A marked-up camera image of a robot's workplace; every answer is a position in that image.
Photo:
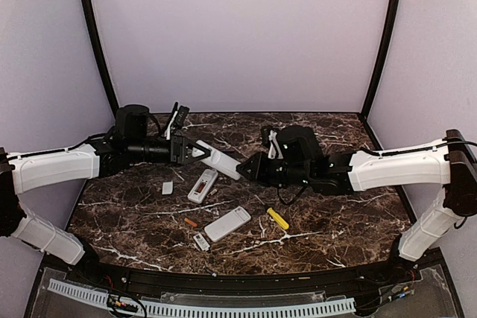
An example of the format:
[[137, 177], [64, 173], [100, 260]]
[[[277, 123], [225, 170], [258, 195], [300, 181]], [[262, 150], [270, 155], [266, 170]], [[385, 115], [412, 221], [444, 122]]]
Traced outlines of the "white battery compartment cover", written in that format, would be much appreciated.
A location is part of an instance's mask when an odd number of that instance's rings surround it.
[[193, 239], [195, 241], [195, 243], [197, 244], [197, 246], [202, 250], [202, 251], [208, 251], [209, 248], [210, 248], [210, 245], [209, 243], [206, 241], [206, 239], [204, 238], [204, 236], [202, 236], [201, 233], [198, 233], [196, 235], [193, 236]]

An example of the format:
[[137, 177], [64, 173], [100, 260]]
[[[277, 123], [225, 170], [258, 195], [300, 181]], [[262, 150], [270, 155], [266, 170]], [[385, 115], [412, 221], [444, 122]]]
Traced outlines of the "yellow handled screwdriver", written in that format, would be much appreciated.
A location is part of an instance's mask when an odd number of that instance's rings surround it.
[[281, 229], [283, 230], [289, 229], [290, 226], [288, 222], [280, 214], [278, 214], [273, 208], [267, 207], [265, 211]]

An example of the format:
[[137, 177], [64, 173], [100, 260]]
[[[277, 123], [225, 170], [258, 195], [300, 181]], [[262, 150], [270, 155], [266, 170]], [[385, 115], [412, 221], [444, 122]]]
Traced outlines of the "white remote control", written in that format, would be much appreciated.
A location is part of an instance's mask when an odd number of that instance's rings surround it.
[[251, 220], [251, 215], [241, 206], [236, 207], [224, 216], [213, 221], [204, 228], [204, 232], [212, 242], [217, 242]]
[[236, 170], [236, 167], [240, 165], [239, 161], [219, 151], [204, 141], [198, 140], [196, 141], [196, 144], [210, 151], [210, 155], [204, 159], [200, 159], [200, 162], [234, 180], [240, 179], [241, 175]]

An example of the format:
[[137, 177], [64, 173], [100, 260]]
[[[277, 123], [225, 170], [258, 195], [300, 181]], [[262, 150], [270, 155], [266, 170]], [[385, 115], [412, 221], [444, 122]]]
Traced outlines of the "white remote with display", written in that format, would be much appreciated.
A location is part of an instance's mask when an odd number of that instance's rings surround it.
[[188, 193], [187, 199], [193, 203], [201, 204], [214, 185], [217, 177], [218, 172], [216, 170], [206, 169]]

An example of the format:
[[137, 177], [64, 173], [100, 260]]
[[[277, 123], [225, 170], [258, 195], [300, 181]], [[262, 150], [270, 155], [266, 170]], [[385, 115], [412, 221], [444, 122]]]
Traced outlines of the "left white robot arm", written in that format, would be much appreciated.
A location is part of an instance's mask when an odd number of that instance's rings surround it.
[[183, 127], [189, 110], [175, 105], [165, 128], [148, 135], [148, 124], [158, 124], [149, 108], [139, 104], [116, 111], [106, 132], [80, 144], [33, 153], [1, 152], [1, 236], [53, 255], [75, 266], [89, 285], [105, 279], [104, 267], [85, 256], [85, 244], [56, 227], [20, 202], [27, 191], [79, 179], [111, 177], [135, 164], [187, 165], [211, 156], [211, 150], [175, 132]]

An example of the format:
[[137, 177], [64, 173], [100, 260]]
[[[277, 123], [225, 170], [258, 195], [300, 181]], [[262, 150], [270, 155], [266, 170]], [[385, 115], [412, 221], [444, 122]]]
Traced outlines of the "small white battery cover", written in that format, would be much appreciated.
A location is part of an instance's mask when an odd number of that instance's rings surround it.
[[174, 183], [172, 181], [164, 182], [162, 184], [162, 195], [171, 195], [174, 190]]

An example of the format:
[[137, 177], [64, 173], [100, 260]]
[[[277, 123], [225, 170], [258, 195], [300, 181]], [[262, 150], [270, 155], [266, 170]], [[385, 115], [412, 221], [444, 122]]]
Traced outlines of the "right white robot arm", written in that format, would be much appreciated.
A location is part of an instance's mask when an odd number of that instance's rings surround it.
[[397, 150], [361, 149], [323, 154], [309, 127], [290, 126], [268, 139], [272, 153], [257, 152], [236, 170], [245, 178], [276, 189], [290, 185], [322, 195], [348, 195], [372, 188], [434, 183], [437, 197], [397, 241], [394, 256], [380, 268], [381, 278], [397, 283], [409, 261], [423, 253], [451, 227], [476, 214], [476, 157], [458, 130], [442, 139]]

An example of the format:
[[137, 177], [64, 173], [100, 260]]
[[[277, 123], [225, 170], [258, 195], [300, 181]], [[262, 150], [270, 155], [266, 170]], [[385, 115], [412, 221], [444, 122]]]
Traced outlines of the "orange AAA battery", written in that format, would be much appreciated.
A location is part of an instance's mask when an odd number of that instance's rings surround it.
[[194, 222], [194, 221], [192, 221], [192, 220], [190, 220], [190, 219], [188, 219], [188, 218], [185, 218], [184, 221], [185, 221], [186, 223], [188, 223], [188, 224], [189, 224], [190, 226], [192, 226], [192, 227], [195, 227], [195, 228], [198, 227], [198, 225], [196, 224], [196, 222]]

